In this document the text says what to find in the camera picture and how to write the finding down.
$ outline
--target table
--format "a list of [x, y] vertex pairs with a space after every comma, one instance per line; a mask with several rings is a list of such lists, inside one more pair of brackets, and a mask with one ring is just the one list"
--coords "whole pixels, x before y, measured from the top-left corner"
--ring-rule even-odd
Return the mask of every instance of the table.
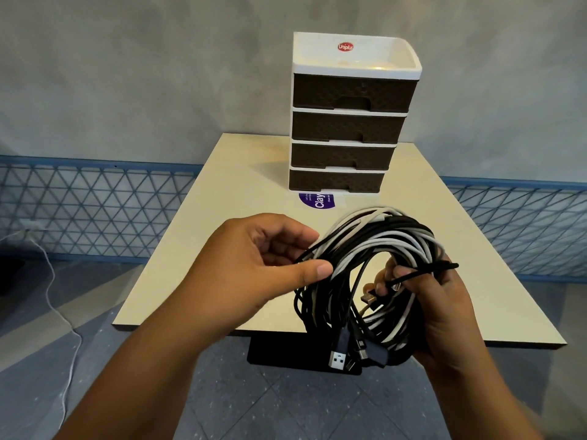
[[[324, 234], [341, 215], [379, 204], [398, 208], [428, 226], [460, 264], [459, 274], [488, 346], [566, 344], [414, 144], [398, 144], [378, 195], [337, 194], [329, 209], [310, 207], [298, 193], [288, 191], [288, 164], [288, 137], [223, 134], [114, 326], [128, 330], [140, 325], [182, 281], [207, 238], [226, 219], [283, 213]], [[363, 274], [364, 282], [385, 261], [383, 253], [375, 257]], [[264, 334], [266, 342], [273, 342], [300, 332], [305, 332], [304, 325], [290, 293], [270, 301], [235, 334]]]

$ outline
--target purple sticker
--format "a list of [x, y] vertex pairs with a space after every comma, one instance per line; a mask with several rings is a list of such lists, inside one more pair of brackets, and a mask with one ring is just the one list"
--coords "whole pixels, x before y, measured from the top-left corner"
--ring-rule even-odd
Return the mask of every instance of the purple sticker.
[[309, 207], [313, 208], [333, 208], [334, 195], [321, 195], [314, 193], [300, 193], [300, 200]]

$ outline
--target drawer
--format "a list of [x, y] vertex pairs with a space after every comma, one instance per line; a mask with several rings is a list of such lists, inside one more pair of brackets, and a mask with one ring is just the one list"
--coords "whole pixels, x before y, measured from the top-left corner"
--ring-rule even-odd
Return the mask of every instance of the drawer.
[[408, 112], [417, 80], [293, 75], [293, 106]]
[[292, 139], [359, 141], [397, 144], [405, 117], [386, 115], [321, 114], [294, 111]]
[[387, 170], [395, 147], [351, 147], [291, 144], [291, 166], [301, 168], [349, 167], [357, 170]]
[[290, 169], [290, 190], [346, 190], [350, 193], [378, 193], [384, 173], [348, 173]]

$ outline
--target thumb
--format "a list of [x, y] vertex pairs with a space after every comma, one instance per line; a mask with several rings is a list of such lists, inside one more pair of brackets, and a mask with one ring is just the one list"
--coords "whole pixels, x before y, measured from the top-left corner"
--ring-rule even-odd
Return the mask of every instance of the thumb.
[[[393, 276], [400, 278], [412, 272], [415, 270], [397, 266], [393, 269]], [[447, 318], [450, 307], [449, 297], [430, 273], [408, 279], [402, 284], [418, 298], [427, 321], [442, 321]]]
[[271, 269], [267, 281], [269, 299], [310, 285], [332, 274], [332, 264], [322, 259], [310, 259], [288, 266], [267, 268]]

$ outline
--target red logo sticker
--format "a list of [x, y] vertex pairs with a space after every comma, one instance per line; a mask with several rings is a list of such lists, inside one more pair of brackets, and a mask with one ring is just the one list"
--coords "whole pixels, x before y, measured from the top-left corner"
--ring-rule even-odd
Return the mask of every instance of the red logo sticker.
[[350, 42], [342, 42], [342, 43], [339, 43], [338, 50], [343, 51], [343, 52], [347, 52], [347, 51], [352, 51], [354, 47], [355, 47], [355, 45]]

